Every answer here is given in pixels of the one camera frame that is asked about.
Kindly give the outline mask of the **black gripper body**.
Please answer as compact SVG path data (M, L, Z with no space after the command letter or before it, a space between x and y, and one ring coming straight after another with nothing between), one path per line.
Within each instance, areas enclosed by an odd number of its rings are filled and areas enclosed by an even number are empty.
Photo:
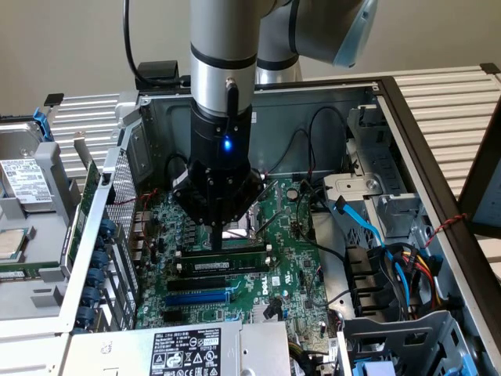
M205 114L197 106L191 109L191 151L189 162L209 167L218 192L232 171L251 166L248 158L252 108L235 117Z

